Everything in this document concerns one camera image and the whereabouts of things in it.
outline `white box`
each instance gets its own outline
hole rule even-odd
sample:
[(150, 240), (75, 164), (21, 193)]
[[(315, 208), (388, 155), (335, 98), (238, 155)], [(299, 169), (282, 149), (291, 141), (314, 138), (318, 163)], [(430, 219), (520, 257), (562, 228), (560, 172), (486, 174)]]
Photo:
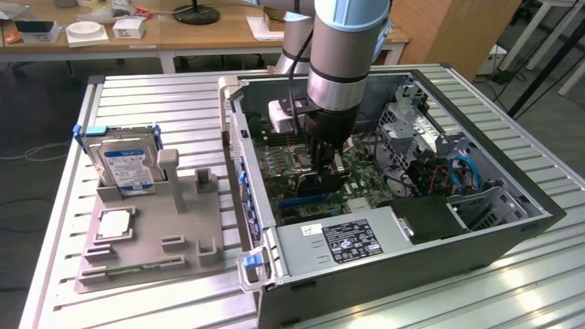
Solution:
[(119, 39), (142, 39), (146, 24), (142, 19), (119, 19), (114, 25), (114, 35)]
[(25, 43), (57, 43), (62, 29), (58, 22), (17, 22)]
[(492, 47), (488, 58), (486, 58), (484, 65), (482, 66), (478, 75), (492, 75), (495, 74), (494, 68), (500, 66), (500, 63), (504, 60), (504, 57), (508, 55), (508, 52), (499, 45)]
[(78, 22), (67, 27), (70, 47), (105, 45), (110, 43), (107, 29), (94, 22)]

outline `power supply label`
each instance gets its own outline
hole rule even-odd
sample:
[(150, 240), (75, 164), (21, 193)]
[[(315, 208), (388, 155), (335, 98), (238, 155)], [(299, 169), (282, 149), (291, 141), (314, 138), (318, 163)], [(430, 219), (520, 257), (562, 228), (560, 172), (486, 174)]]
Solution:
[(384, 253), (367, 219), (323, 228), (336, 263)]

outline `motherboard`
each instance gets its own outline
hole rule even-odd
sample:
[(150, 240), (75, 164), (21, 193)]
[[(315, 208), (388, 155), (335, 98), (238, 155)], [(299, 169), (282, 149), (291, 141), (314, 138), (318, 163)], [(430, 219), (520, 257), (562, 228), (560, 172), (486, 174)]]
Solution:
[(255, 139), (255, 148), (272, 212), (280, 225), (370, 210), (388, 205), (395, 196), (407, 194), (407, 190), (394, 192), (386, 183), (375, 164), (374, 143), (375, 138), (368, 133), (355, 134), (346, 142), (342, 159), (348, 176), (340, 190), (299, 197), (296, 179), (314, 173), (307, 145), (292, 134), (268, 134), (263, 130)]

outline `aluminum table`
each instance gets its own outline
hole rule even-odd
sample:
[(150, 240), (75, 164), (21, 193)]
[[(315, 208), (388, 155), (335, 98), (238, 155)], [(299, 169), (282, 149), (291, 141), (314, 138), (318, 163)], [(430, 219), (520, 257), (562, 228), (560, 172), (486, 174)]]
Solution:
[[(490, 267), (308, 320), (294, 328), (574, 328), (585, 324), (585, 181), (464, 78), (440, 65), (420, 69), (568, 215)], [(74, 277), (90, 226), (98, 174), (73, 144), (22, 318), (30, 328), (255, 327), (252, 295), (242, 292), (236, 217), (221, 141), (218, 78), (266, 71), (93, 78), (79, 124), (157, 121), (181, 172), (211, 167), (221, 178), (226, 270), (78, 295)], [(431, 99), (448, 131), (456, 124)]]

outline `wooden cabinet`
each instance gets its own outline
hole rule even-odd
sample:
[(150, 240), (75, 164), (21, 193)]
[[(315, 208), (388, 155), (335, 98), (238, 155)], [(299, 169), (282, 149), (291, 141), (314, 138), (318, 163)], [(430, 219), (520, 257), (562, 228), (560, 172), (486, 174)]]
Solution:
[(448, 63), (472, 80), (520, 2), (395, 0), (392, 22), (412, 38), (400, 63)]

